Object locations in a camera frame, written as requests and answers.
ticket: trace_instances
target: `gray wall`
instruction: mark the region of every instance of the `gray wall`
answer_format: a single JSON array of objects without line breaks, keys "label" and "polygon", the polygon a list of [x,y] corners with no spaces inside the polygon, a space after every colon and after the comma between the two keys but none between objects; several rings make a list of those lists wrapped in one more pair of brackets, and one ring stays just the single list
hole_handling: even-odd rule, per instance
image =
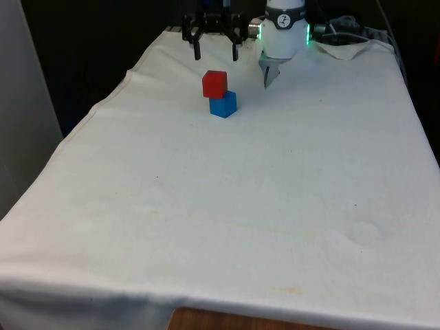
[{"label": "gray wall", "polygon": [[19,0],[0,0],[0,219],[61,141]]}]

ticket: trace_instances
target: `logo on robot arm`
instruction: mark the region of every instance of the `logo on robot arm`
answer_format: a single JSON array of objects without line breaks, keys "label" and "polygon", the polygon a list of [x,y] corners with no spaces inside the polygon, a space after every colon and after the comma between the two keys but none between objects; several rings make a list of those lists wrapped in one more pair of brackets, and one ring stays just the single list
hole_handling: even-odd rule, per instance
[{"label": "logo on robot arm", "polygon": [[287,14],[278,16],[278,25],[280,28],[287,28],[290,25],[290,16]]}]

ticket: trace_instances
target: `stacked blocks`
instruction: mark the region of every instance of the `stacked blocks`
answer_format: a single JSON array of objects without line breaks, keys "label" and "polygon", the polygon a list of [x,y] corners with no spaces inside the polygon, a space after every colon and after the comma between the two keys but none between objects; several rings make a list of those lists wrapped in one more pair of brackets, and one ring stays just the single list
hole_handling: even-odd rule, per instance
[{"label": "stacked blocks", "polygon": [[227,118],[237,111],[237,95],[228,91],[226,72],[208,71],[202,83],[203,96],[209,98],[212,115]]}]

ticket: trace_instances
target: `table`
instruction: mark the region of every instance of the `table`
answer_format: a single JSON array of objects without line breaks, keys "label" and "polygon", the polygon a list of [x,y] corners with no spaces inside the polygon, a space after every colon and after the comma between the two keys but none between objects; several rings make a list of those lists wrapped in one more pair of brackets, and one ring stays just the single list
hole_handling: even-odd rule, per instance
[{"label": "table", "polygon": [[199,309],[179,308],[173,312],[168,330],[330,330],[264,318],[250,318]]},{"label": "table", "polygon": [[440,328],[439,168],[394,56],[310,45],[265,90],[255,43],[201,46],[163,33],[0,223],[5,330],[163,330],[178,307]]}]

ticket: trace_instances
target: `blue cube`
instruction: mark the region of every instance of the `blue cube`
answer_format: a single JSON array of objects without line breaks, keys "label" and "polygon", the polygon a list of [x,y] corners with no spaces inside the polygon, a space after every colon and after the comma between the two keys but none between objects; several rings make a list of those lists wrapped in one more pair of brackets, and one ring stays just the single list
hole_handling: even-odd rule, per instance
[{"label": "blue cube", "polygon": [[212,115],[227,118],[237,111],[237,95],[228,91],[224,98],[209,99],[209,107]]}]

